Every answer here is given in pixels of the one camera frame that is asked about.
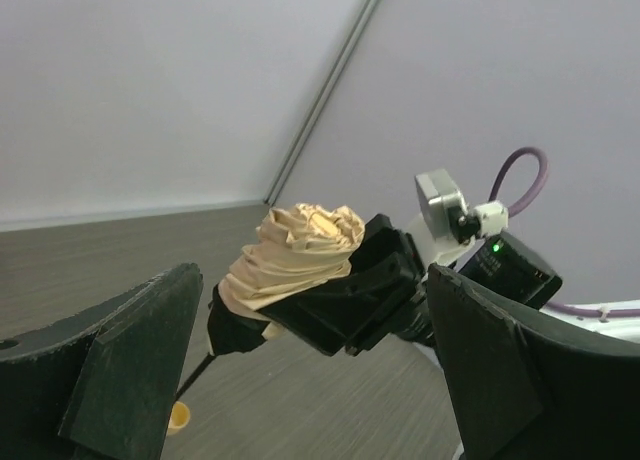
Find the beige and black umbrella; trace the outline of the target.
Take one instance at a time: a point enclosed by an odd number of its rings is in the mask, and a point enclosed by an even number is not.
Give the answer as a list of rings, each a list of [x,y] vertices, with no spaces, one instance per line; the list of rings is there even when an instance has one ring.
[[[298,203],[272,208],[212,290],[206,332],[208,353],[179,388],[181,397],[217,357],[251,352],[286,328],[262,313],[269,306],[351,273],[351,255],[365,237],[365,222],[350,207],[327,210]]]

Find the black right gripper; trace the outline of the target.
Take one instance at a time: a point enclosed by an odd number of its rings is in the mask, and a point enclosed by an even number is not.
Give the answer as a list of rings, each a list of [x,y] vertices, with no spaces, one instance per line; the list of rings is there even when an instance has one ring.
[[[351,273],[294,294],[261,313],[324,355],[369,351],[389,334],[424,346],[435,337],[425,267],[413,237],[378,214],[350,257]]]

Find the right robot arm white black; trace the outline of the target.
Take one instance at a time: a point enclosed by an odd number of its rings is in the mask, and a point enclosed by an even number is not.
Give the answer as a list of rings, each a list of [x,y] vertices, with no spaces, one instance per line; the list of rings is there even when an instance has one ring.
[[[434,347],[426,268],[413,237],[378,214],[366,223],[364,240],[349,261],[348,276],[289,295],[261,314],[328,356],[339,350],[356,356],[388,334]],[[508,232],[486,240],[459,272],[536,310],[563,283],[548,262]]]

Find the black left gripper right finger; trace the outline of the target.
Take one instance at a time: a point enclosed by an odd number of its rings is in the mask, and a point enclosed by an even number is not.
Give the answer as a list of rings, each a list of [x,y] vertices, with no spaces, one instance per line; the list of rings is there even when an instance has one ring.
[[[466,458],[638,458],[638,345],[436,264],[427,300]]]

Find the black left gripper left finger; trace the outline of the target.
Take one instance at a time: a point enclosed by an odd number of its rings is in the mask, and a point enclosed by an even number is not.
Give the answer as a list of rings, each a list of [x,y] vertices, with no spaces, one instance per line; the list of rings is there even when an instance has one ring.
[[[3,338],[2,458],[160,458],[202,289],[180,264]]]

